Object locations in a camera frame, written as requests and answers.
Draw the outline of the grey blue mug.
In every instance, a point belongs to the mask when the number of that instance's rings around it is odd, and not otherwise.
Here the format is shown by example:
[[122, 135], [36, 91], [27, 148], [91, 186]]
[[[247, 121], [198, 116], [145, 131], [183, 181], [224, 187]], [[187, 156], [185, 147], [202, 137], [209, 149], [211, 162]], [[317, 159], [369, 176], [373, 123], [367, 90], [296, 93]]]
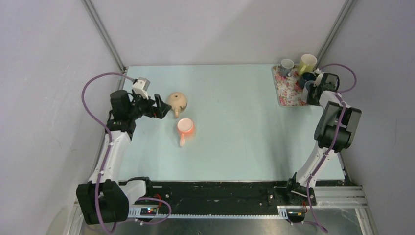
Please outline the grey blue mug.
[[279, 75], [282, 77], [292, 77], [295, 63], [291, 59], [283, 59], [280, 63]]

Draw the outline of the orange mug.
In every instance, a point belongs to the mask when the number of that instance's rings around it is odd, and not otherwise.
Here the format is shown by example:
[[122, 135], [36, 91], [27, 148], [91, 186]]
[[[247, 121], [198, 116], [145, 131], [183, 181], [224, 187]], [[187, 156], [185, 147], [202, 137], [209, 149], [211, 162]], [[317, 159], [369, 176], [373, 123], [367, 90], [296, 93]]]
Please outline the orange mug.
[[182, 118], [177, 123], [179, 134], [179, 146], [184, 147], [185, 143], [191, 140], [195, 134], [195, 124], [190, 118]]

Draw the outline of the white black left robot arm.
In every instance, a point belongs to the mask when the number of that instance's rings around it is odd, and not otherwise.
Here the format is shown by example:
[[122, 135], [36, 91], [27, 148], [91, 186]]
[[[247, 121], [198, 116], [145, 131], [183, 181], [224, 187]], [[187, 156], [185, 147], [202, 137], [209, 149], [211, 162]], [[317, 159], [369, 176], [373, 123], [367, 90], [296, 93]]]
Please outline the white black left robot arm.
[[118, 90], [110, 95], [110, 118], [105, 125], [105, 142], [96, 169], [87, 183], [78, 185], [76, 196], [88, 225], [125, 221], [129, 206], [137, 200], [149, 204], [155, 191], [148, 179], [120, 183], [120, 168], [131, 143], [136, 120], [143, 116], [164, 118], [171, 106], [156, 94], [146, 99], [139, 94]]

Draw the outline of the white translucent mug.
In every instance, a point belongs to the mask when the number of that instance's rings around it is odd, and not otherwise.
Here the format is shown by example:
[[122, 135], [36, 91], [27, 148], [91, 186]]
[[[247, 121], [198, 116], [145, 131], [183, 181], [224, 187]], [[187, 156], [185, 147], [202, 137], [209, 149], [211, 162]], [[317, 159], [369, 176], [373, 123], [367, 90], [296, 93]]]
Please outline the white translucent mug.
[[314, 83], [315, 83], [315, 81], [313, 81], [313, 80], [305, 82], [305, 85], [304, 85], [304, 88], [303, 88], [302, 94], [301, 94], [301, 100], [306, 104], [308, 104], [308, 95], [309, 95], [309, 92], [310, 92], [311, 88], [314, 86]]

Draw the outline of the dark blue mug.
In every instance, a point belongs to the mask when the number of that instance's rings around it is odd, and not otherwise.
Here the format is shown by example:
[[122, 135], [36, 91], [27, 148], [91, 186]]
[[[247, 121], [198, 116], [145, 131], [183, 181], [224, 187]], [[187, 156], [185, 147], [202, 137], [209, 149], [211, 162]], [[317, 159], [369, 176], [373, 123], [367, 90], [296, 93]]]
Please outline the dark blue mug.
[[312, 72], [305, 72], [301, 75], [301, 77], [298, 80], [299, 86], [303, 89], [305, 87], [305, 83], [308, 81], [315, 81], [316, 75]]

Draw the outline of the yellow mug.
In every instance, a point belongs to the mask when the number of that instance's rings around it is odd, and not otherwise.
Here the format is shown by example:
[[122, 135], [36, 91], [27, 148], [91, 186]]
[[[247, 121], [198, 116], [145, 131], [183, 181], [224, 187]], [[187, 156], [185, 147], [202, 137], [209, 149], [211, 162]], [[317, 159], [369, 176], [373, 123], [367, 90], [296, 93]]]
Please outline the yellow mug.
[[318, 59], [312, 54], [304, 54], [301, 59], [300, 63], [297, 67], [297, 73], [299, 76], [303, 75], [304, 73], [311, 73], [316, 66]]

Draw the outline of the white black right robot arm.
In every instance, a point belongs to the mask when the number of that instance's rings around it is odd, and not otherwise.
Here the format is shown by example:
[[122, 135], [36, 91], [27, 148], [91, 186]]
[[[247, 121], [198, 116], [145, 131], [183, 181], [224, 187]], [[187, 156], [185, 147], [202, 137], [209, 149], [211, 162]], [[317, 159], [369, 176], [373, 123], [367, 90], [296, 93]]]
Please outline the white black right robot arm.
[[321, 106], [323, 114], [317, 124], [316, 144], [305, 164], [288, 179], [286, 187], [268, 192], [270, 205], [307, 206], [323, 168], [332, 156], [351, 146], [362, 111], [348, 105], [338, 92], [339, 77], [315, 72], [316, 80], [306, 87], [307, 104]]

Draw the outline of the tan ceramic mug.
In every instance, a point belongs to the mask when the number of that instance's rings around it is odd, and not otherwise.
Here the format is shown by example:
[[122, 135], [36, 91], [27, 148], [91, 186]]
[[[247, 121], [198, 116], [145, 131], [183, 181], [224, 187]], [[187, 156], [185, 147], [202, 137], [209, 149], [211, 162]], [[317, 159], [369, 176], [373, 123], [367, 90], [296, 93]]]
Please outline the tan ceramic mug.
[[171, 106], [171, 110], [174, 113], [174, 117], [178, 118], [180, 113], [182, 113], [186, 109], [188, 105], [188, 100], [183, 93], [174, 92], [169, 95], [167, 103]]

